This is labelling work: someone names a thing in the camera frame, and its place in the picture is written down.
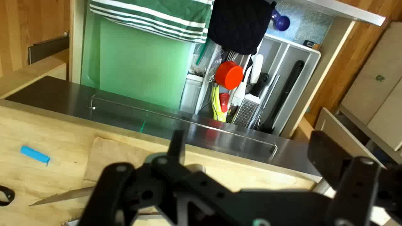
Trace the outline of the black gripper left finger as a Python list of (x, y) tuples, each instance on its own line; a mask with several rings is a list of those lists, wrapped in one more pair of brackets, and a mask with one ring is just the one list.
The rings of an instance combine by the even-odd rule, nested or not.
[(153, 155), (139, 168), (128, 163), (107, 166), (82, 214), (78, 226), (131, 226), (141, 209), (156, 208), (176, 226), (197, 226), (197, 209), (178, 184), (190, 171), (181, 163), (186, 132), (173, 132), (168, 151)]

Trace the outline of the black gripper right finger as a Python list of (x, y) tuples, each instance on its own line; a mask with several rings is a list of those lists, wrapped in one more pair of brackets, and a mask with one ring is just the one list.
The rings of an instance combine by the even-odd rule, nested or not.
[(374, 209), (391, 214), (392, 203), (378, 196), (383, 168), (377, 161), (351, 156), (323, 131), (312, 134), (308, 159), (335, 191), (324, 214), (327, 226), (371, 226)]

